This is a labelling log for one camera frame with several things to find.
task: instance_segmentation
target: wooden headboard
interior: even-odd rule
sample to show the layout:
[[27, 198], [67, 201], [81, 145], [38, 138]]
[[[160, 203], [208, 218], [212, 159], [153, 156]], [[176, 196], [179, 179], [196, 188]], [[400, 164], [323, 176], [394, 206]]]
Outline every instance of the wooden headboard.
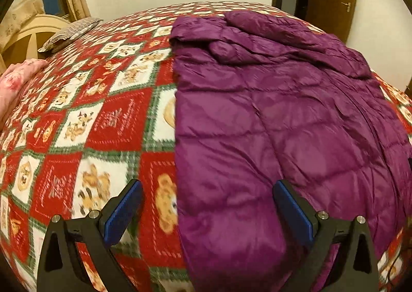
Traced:
[[21, 63], [25, 59], [44, 58], [37, 49], [41, 48], [53, 34], [69, 24], [69, 21], [54, 15], [41, 14], [30, 19], [4, 47], [2, 57], [5, 67]]

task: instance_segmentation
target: door handle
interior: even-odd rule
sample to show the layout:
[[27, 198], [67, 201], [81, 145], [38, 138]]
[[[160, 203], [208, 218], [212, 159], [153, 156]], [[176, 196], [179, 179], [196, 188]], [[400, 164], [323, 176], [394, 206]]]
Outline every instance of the door handle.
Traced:
[[351, 3], [348, 2], [347, 4], [344, 2], [341, 2], [342, 5], [345, 5], [347, 7], [346, 11], [349, 13], [351, 11]]

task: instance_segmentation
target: quilted fabric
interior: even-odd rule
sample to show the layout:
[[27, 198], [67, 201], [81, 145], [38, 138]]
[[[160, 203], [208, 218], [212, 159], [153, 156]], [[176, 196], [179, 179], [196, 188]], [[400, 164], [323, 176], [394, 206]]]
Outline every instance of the quilted fabric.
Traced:
[[66, 40], [71, 39], [71, 41], [75, 41], [77, 38], [88, 32], [91, 28], [89, 26], [96, 27], [102, 19], [98, 18], [84, 18], [69, 24], [66, 28], [58, 31], [52, 37], [50, 37], [46, 43], [44, 43], [43, 47], [41, 47], [38, 51], [39, 52], [47, 52], [50, 50], [54, 50], [53, 52], [57, 52], [62, 49], [61, 44], [64, 43], [65, 46], [69, 45]]
[[411, 214], [412, 149], [362, 55], [252, 11], [180, 17], [171, 40], [179, 229], [195, 289], [276, 291], [296, 268], [302, 248], [272, 198], [279, 179], [316, 211], [365, 216], [380, 257]]
[[[139, 222], [133, 220], [113, 248], [115, 256], [140, 292], [193, 292], [177, 228], [176, 86], [169, 36], [178, 16], [223, 16], [234, 9], [295, 19], [276, 8], [246, 2], [153, 8], [96, 27], [50, 57], [49, 66], [34, 77], [0, 136], [0, 245], [29, 291], [36, 290], [50, 217], [83, 216], [82, 196], [85, 214], [91, 204], [87, 189], [101, 206], [137, 177], [146, 203]], [[384, 81], [381, 87], [412, 137], [410, 99]], [[80, 134], [83, 123], [86, 129]], [[32, 172], [22, 184], [19, 175], [29, 171], [27, 162]], [[94, 186], [87, 185], [96, 178]], [[108, 179], [109, 192], [102, 187]], [[407, 266], [409, 254], [397, 255], [409, 244], [410, 230], [405, 225], [382, 257], [383, 289], [391, 287], [388, 272], [396, 284]], [[79, 247], [91, 281], [104, 292], [85, 247]]]

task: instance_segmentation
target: cable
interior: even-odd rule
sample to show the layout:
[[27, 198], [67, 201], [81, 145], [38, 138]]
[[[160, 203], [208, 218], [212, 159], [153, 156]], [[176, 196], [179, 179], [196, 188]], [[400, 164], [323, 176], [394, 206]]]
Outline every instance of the cable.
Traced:
[[390, 283], [391, 287], [395, 287], [395, 285], [393, 285], [392, 280], [391, 280], [391, 271], [393, 269], [393, 266], [395, 265], [396, 261], [399, 259], [401, 254], [403, 254], [407, 250], [412, 250], [412, 247], [406, 247], [404, 249], [401, 249], [399, 251], [399, 254], [396, 256], [395, 260], [392, 262], [391, 267], [388, 270], [387, 281]]

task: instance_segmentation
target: metal screw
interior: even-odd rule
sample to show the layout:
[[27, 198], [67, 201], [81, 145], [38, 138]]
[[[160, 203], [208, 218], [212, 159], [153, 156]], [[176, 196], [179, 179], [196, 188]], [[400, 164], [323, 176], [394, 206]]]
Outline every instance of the metal screw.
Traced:
[[329, 219], [329, 214], [328, 214], [328, 212], [325, 212], [325, 211], [319, 211], [318, 212], [318, 217], [321, 220], [327, 220], [327, 219]]
[[60, 221], [60, 215], [55, 215], [54, 217], [51, 218], [51, 221], [56, 223]]
[[359, 215], [356, 217], [357, 222], [359, 222], [360, 224], [364, 224], [366, 222], [366, 219], [362, 216]]
[[93, 211], [91, 211], [91, 212], [89, 213], [89, 218], [95, 219], [96, 217], [99, 216], [99, 214], [100, 214], [99, 211], [93, 210]]

